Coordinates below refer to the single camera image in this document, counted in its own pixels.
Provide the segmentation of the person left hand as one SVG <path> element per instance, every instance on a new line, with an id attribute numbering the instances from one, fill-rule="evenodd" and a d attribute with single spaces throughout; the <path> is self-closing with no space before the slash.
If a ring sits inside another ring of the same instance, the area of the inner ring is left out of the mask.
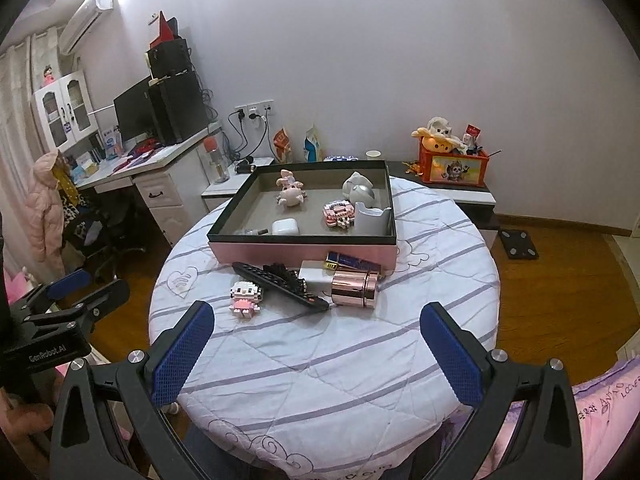
<path id="1" fill-rule="evenodd" d="M 53 412 L 47 404 L 15 403 L 1 389 L 1 430 L 19 456 L 47 456 L 42 445 L 32 437 L 50 429 L 53 421 Z"/>

